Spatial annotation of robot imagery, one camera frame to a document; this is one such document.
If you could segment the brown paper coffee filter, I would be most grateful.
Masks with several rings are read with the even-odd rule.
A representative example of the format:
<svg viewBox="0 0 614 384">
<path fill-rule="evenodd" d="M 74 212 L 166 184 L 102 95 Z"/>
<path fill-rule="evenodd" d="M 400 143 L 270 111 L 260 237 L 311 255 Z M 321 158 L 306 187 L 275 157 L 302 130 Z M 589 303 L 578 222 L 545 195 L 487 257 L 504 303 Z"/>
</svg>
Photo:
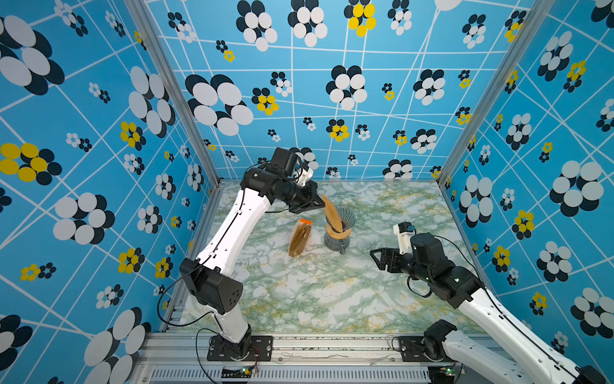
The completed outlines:
<svg viewBox="0 0 614 384">
<path fill-rule="evenodd" d="M 323 195 L 321 199 L 326 203 L 325 214 L 327 224 L 331 225 L 331 227 L 337 232 L 344 231 L 341 216 L 338 213 L 336 206 L 334 206 L 334 204 L 332 204 L 325 195 Z"/>
</svg>

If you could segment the ribbed glass dripper cone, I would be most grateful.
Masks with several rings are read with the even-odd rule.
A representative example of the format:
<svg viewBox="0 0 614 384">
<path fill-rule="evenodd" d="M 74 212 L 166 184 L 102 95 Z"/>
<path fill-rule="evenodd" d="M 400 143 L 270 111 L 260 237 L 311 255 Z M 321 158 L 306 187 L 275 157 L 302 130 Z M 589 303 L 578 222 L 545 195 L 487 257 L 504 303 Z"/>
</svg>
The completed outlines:
<svg viewBox="0 0 614 384">
<path fill-rule="evenodd" d="M 341 220 L 342 220 L 342 224 L 343 224 L 343 229 L 344 230 L 348 230 L 348 229 L 353 229 L 355 223 L 356 223 L 356 216 L 354 214 L 354 212 L 348 208 L 345 207 L 339 207 L 337 208 L 338 213 L 341 216 Z"/>
</svg>

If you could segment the clear glass carafe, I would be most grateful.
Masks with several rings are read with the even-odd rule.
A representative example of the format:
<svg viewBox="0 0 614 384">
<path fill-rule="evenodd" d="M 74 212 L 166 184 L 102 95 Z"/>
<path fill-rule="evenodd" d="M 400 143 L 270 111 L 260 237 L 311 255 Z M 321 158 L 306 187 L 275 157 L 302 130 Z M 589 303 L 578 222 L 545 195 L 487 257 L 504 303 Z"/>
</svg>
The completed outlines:
<svg viewBox="0 0 614 384">
<path fill-rule="evenodd" d="M 339 254 L 345 254 L 350 245 L 350 238 L 335 239 L 329 235 L 326 235 L 324 237 L 324 244 L 331 251 L 338 252 Z"/>
</svg>

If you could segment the round wooden dripper holder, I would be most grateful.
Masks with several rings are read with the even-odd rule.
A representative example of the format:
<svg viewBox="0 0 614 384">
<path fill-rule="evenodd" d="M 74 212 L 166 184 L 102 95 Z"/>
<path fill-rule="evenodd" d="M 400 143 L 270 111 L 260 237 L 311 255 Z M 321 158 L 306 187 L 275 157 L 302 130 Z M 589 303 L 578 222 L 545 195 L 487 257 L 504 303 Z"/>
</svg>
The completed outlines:
<svg viewBox="0 0 614 384">
<path fill-rule="evenodd" d="M 333 239 L 343 240 L 343 239 L 348 238 L 351 235 L 352 229 L 344 230 L 342 232 L 337 232 L 336 230 L 334 230 L 334 228 L 331 227 L 331 225 L 327 224 L 326 232 L 327 232 L 327 235 L 329 235 L 329 237 Z"/>
</svg>

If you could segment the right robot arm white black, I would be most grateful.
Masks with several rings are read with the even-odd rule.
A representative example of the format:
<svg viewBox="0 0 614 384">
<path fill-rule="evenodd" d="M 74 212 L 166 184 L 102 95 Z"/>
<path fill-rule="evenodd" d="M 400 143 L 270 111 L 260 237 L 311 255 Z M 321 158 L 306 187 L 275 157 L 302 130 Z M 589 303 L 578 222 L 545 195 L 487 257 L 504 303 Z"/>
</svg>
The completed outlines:
<svg viewBox="0 0 614 384">
<path fill-rule="evenodd" d="M 426 283 L 430 294 L 473 320 L 506 353 L 503 357 L 470 339 L 446 320 L 433 323 L 414 348 L 434 362 L 445 359 L 476 371 L 493 383 L 604 383 L 593 366 L 578 366 L 550 347 L 494 298 L 485 284 L 444 252 L 430 233 L 398 234 L 399 248 L 369 252 L 379 270 L 403 273 Z"/>
</svg>

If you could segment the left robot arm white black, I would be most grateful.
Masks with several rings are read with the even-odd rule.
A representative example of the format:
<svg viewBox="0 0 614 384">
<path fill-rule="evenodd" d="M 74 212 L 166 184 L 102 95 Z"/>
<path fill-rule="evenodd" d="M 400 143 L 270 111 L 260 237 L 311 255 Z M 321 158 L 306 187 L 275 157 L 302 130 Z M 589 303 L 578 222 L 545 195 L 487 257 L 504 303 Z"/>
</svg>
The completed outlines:
<svg viewBox="0 0 614 384">
<path fill-rule="evenodd" d="M 246 240 L 260 218 L 276 201 L 292 214 L 325 206 L 312 181 L 313 171 L 293 150 L 278 147 L 267 163 L 249 168 L 226 219 L 196 259 L 180 267 L 187 291 L 213 312 L 222 345 L 233 358 L 248 354 L 252 330 L 241 313 L 243 284 L 232 278 Z"/>
</svg>

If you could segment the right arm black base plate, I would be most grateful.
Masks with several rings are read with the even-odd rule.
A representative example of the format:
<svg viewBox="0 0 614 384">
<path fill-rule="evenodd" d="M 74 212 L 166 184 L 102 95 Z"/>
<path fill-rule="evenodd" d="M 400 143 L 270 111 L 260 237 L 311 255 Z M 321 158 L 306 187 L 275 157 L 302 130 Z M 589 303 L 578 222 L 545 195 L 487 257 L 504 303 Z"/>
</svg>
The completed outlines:
<svg viewBox="0 0 614 384">
<path fill-rule="evenodd" d="M 432 337 L 398 336 L 391 344 L 393 349 L 401 354 L 404 363 L 455 363 L 445 353 L 443 342 Z"/>
</svg>

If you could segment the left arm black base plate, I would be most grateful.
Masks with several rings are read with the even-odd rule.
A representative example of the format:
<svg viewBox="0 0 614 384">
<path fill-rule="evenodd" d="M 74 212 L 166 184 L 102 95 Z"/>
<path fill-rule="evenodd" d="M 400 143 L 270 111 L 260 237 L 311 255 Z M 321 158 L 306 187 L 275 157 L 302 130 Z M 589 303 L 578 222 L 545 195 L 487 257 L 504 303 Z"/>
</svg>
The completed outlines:
<svg viewBox="0 0 614 384">
<path fill-rule="evenodd" d="M 222 336 L 210 339 L 206 360 L 209 362 L 269 362 L 273 352 L 273 336 L 252 335 L 239 344 Z"/>
</svg>

